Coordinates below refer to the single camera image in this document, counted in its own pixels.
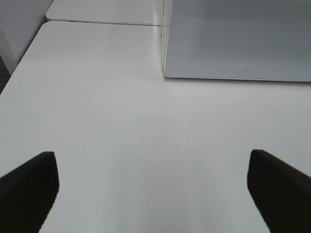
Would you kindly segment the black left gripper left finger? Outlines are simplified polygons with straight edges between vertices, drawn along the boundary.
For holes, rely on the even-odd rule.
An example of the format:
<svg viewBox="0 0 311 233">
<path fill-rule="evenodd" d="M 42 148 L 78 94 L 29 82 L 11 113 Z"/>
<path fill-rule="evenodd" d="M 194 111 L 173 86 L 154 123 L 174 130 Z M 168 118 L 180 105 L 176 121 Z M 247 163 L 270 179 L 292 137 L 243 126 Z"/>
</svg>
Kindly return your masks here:
<svg viewBox="0 0 311 233">
<path fill-rule="evenodd" d="M 54 152 L 33 157 L 0 179 L 0 231 L 37 233 L 59 191 Z"/>
</svg>

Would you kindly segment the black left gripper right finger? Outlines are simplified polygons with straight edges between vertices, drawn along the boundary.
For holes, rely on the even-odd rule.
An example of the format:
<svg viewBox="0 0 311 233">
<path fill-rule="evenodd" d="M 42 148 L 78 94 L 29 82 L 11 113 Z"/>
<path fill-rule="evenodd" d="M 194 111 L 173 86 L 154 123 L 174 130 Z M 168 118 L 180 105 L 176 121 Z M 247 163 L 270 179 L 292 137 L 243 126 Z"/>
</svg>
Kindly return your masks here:
<svg viewBox="0 0 311 233">
<path fill-rule="evenodd" d="M 247 188 L 272 233 L 311 231 L 311 178 L 264 150 L 252 150 Z"/>
</svg>

